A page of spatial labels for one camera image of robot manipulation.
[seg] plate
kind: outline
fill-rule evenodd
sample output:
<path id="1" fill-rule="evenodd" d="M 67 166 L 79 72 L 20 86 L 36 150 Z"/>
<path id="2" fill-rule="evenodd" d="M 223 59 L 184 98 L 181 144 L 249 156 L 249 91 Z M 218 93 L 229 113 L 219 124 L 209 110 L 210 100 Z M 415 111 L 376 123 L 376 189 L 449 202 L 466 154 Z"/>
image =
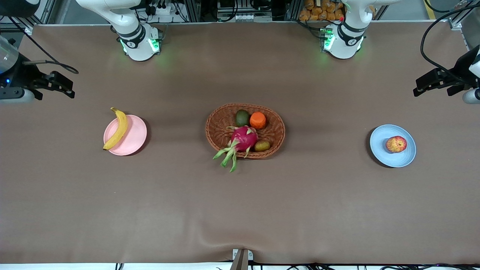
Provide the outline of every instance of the plate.
<path id="1" fill-rule="evenodd" d="M 131 155 L 140 149 L 147 139 L 147 126 L 140 117 L 127 114 L 127 121 L 127 132 L 119 143 L 109 150 L 109 152 L 114 155 Z M 119 120 L 117 118 L 108 124 L 103 133 L 103 143 L 106 143 L 113 136 L 118 126 Z"/>
<path id="2" fill-rule="evenodd" d="M 387 150 L 385 143 L 393 136 L 402 136 L 407 141 L 407 148 L 400 153 L 392 153 Z M 413 137 L 405 129 L 386 124 L 377 127 L 370 136 L 370 148 L 373 155 L 383 164 L 400 168 L 409 165 L 417 154 L 417 146 Z"/>

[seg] pink plate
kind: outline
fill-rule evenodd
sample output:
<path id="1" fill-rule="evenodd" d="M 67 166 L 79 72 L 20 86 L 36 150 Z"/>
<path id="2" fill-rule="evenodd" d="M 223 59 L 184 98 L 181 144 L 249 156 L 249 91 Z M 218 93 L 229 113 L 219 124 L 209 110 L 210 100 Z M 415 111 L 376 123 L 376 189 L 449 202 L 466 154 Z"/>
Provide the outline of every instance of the pink plate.
<path id="1" fill-rule="evenodd" d="M 110 149 L 110 153 L 117 156 L 126 156 L 135 153 L 144 144 L 147 138 L 147 126 L 145 122 L 138 116 L 127 115 L 128 128 L 123 138 Z M 115 133 L 119 126 L 119 121 L 115 118 L 108 124 L 103 133 L 103 143 L 106 143 Z"/>

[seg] wicker basket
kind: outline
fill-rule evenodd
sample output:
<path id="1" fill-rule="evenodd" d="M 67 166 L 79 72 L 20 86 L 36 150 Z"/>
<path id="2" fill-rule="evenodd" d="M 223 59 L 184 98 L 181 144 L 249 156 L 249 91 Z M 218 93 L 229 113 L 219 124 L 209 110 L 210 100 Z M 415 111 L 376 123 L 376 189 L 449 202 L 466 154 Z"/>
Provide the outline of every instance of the wicker basket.
<path id="1" fill-rule="evenodd" d="M 258 139 L 270 142 L 270 149 L 264 152 L 249 152 L 247 158 L 262 159 L 275 153 L 285 139 L 285 125 L 280 116 L 273 110 L 252 104 L 229 103 L 219 107 L 208 116 L 205 133 L 208 142 L 219 151 L 227 147 L 233 131 L 229 126 L 235 126 L 235 115 L 238 110 L 246 110 L 250 115 L 259 111 L 267 118 L 267 126 L 257 129 Z M 237 157 L 244 158 L 245 152 L 237 153 Z"/>

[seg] red and yellow apple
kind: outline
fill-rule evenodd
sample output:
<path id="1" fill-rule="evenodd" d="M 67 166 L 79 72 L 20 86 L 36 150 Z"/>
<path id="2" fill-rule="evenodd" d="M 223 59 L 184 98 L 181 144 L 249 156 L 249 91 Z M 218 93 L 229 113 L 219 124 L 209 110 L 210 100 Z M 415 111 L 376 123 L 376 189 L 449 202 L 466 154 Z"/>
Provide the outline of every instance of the red and yellow apple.
<path id="1" fill-rule="evenodd" d="M 385 146 L 392 153 L 400 153 L 407 148 L 407 140 L 402 136 L 393 136 L 387 140 Z"/>

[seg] banana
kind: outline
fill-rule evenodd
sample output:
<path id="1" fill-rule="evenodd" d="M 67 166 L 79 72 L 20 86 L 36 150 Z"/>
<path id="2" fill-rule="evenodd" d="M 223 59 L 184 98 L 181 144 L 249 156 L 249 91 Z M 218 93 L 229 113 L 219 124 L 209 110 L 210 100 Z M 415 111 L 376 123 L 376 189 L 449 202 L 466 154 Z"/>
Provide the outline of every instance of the banana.
<path id="1" fill-rule="evenodd" d="M 112 147 L 114 147 L 125 135 L 127 132 L 127 127 L 128 127 L 128 121 L 127 121 L 127 116 L 125 115 L 124 112 L 112 107 L 110 108 L 115 115 L 117 116 L 117 119 L 119 120 L 119 126 L 113 136 L 105 143 L 103 146 L 104 150 L 110 150 Z"/>

